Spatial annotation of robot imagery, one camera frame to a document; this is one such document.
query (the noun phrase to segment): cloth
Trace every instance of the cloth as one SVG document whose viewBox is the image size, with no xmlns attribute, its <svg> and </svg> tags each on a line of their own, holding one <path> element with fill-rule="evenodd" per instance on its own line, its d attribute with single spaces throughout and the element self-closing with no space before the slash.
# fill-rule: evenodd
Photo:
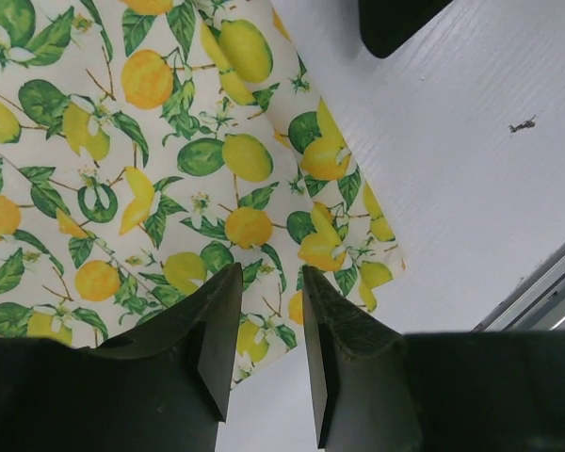
<svg viewBox="0 0 565 452">
<path fill-rule="evenodd" d="M 372 312 L 396 238 L 267 0 L 0 0 L 0 335 L 96 347 L 231 262 L 234 384 L 301 266 Z"/>
</svg>

